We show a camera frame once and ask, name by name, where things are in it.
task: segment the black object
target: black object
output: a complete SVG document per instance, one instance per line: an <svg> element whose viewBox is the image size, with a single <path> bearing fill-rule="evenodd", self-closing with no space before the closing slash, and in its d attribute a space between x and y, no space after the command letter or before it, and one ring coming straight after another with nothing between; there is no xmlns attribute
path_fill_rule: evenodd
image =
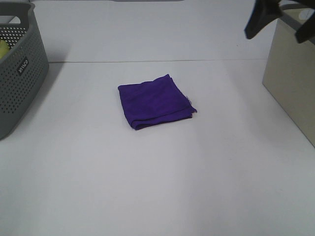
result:
<svg viewBox="0 0 315 236"><path fill-rule="evenodd" d="M294 0L305 8L315 9L315 0ZM245 28L247 39L254 38L266 25L282 17L281 0L256 0L250 20ZM303 43L315 36L315 13L295 33L298 43Z"/></svg>

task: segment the purple microfiber towel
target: purple microfiber towel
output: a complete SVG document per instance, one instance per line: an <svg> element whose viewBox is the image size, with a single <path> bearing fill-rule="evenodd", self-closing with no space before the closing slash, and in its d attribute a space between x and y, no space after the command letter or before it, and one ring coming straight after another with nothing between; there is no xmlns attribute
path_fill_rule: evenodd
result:
<svg viewBox="0 0 315 236"><path fill-rule="evenodd" d="M132 128L192 118L197 110L169 75L154 81L118 87L125 117Z"/></svg>

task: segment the perforated basket wall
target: perforated basket wall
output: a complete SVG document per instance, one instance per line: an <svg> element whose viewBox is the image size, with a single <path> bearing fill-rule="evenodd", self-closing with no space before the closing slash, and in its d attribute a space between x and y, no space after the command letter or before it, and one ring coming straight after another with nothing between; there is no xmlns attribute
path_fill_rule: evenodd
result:
<svg viewBox="0 0 315 236"><path fill-rule="evenodd" d="M0 24L0 38L10 51L0 59L0 139L18 123L45 79L49 64L32 3L0 2L0 15L20 24Z"/></svg>

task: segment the basket handle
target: basket handle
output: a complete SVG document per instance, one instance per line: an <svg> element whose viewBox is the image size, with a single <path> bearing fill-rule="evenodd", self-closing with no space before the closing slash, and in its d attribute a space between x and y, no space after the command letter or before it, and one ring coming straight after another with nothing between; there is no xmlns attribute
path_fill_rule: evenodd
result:
<svg viewBox="0 0 315 236"><path fill-rule="evenodd" d="M0 16L16 16L20 19L20 27L29 28L29 9L32 7L29 3L21 2L0 2Z"/></svg>

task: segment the folded towel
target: folded towel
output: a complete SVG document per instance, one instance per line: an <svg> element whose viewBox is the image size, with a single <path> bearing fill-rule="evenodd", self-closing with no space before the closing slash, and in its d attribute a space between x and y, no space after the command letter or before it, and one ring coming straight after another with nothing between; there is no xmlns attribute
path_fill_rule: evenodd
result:
<svg viewBox="0 0 315 236"><path fill-rule="evenodd" d="M169 75L154 81L118 87L125 117L135 130L192 118L197 110Z"/></svg>

